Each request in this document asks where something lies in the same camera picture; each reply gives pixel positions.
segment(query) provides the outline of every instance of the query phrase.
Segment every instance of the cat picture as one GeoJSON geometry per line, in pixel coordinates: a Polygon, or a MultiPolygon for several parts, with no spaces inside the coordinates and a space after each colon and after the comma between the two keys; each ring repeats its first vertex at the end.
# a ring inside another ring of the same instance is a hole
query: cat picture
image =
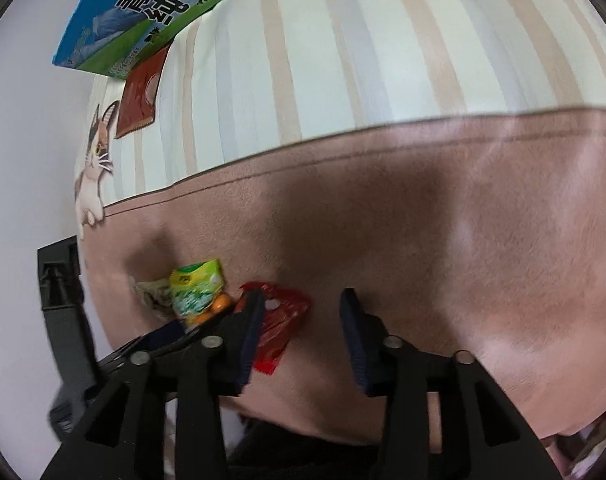
{"type": "Polygon", "coordinates": [[[104,208],[99,196],[99,179],[104,171],[112,172],[110,160],[110,128],[119,108],[119,101],[113,102],[99,118],[100,105],[96,106],[90,126],[86,161],[75,182],[74,198],[77,213],[78,237],[83,239],[83,226],[93,226],[104,218],[104,208]]]}

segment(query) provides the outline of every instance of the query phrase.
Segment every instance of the white wall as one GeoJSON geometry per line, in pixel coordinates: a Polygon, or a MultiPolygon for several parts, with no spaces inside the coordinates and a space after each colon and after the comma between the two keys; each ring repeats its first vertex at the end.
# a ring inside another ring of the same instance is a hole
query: white wall
{"type": "Polygon", "coordinates": [[[50,63],[77,2],[15,0],[0,20],[0,448],[24,480],[58,448],[36,250],[77,233],[73,168],[92,76],[50,63]]]}

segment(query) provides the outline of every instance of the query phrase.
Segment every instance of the red packet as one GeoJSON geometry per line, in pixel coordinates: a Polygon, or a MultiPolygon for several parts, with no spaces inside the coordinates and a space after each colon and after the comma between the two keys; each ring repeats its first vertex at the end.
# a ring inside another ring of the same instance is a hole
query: red packet
{"type": "Polygon", "coordinates": [[[241,286],[243,296],[237,303],[235,312],[243,310],[245,292],[252,288],[260,288],[266,298],[266,312],[254,358],[254,370],[272,375],[289,340],[301,327],[312,300],[292,288],[279,288],[265,282],[249,282],[241,286]]]}
{"type": "Polygon", "coordinates": [[[169,49],[170,45],[166,45],[154,56],[136,65],[128,75],[116,125],[116,139],[154,122],[158,83],[169,49]]]}

